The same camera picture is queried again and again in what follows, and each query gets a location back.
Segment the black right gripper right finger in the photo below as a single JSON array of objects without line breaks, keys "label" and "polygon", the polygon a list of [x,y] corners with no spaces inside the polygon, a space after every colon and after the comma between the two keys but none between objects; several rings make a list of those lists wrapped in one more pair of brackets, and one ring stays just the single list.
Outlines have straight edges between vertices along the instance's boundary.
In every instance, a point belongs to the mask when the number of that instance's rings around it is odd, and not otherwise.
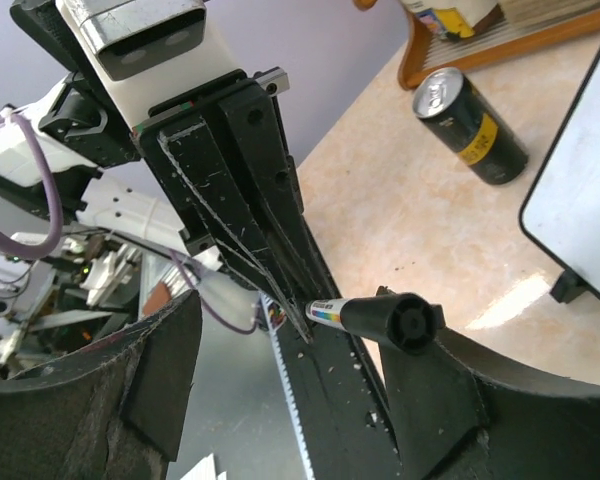
[{"label": "black right gripper right finger", "polygon": [[380,350],[407,479],[600,479],[600,385],[524,365],[450,329]]}]

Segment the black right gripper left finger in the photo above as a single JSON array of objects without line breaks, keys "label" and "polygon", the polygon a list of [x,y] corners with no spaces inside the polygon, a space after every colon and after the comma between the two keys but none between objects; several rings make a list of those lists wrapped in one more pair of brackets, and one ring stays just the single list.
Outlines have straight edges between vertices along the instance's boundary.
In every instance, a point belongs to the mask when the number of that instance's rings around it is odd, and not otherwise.
[{"label": "black right gripper left finger", "polygon": [[0,479],[163,479],[202,334],[199,295],[0,380]]}]

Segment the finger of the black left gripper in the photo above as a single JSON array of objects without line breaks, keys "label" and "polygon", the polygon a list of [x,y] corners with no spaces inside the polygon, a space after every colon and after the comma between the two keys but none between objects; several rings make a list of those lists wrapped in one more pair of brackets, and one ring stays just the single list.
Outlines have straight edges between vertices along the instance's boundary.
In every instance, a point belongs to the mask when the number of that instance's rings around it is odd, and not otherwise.
[{"label": "finger of the black left gripper", "polygon": [[237,92],[219,104],[229,139],[228,166],[255,231],[241,240],[279,299],[340,295],[303,216],[296,170],[285,150],[274,101],[263,92]]},{"label": "finger of the black left gripper", "polygon": [[259,192],[235,143],[221,147],[209,125],[194,124],[180,131],[162,129],[157,144],[191,190],[229,266],[237,271],[243,265],[245,279],[278,300],[310,343],[313,336],[299,309],[299,291],[276,255]]}]

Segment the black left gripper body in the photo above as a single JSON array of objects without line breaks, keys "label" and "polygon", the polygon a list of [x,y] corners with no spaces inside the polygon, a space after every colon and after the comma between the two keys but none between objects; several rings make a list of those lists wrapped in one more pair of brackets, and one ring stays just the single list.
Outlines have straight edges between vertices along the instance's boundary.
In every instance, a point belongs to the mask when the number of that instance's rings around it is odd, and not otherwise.
[{"label": "black left gripper body", "polygon": [[279,67],[234,70],[151,108],[135,127],[187,253],[224,241],[242,254],[300,254],[302,197],[278,102],[288,88]]}]

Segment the black capped marker pen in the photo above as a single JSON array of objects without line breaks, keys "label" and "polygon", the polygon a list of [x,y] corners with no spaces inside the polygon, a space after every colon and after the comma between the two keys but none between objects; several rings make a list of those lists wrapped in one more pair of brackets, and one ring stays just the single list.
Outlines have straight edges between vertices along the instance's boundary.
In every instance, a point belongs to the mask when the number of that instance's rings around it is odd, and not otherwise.
[{"label": "black capped marker pen", "polygon": [[445,327],[442,307],[412,293],[316,300],[305,306],[316,323],[410,354],[421,352]]}]

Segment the black yellow drink can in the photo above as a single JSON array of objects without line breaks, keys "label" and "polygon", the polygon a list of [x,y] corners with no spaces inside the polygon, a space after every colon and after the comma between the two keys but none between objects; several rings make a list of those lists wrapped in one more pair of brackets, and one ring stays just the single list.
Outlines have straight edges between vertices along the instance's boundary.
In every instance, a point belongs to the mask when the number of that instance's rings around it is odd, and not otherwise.
[{"label": "black yellow drink can", "polygon": [[526,169],[521,141],[461,70],[428,75],[414,92],[412,111],[486,184],[507,184]]}]

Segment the black framed whiteboard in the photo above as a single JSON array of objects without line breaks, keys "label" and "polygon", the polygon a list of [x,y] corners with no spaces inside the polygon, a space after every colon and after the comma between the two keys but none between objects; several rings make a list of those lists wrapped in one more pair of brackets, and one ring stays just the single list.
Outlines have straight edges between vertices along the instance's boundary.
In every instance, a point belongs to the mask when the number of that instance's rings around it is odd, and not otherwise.
[{"label": "black framed whiteboard", "polygon": [[518,214],[523,234],[562,272],[559,303],[581,291],[600,300],[600,47]]}]

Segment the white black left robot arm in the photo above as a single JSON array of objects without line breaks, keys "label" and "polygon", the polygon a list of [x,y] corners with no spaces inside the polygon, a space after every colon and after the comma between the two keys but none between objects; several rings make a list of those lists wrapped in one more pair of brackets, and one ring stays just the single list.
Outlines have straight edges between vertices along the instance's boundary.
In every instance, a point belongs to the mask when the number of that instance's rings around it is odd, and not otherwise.
[{"label": "white black left robot arm", "polygon": [[16,1],[16,25],[68,74],[19,109],[43,168],[0,115],[0,195],[196,254],[268,294],[305,341],[336,285],[303,216],[278,67],[246,73],[202,1]]}]

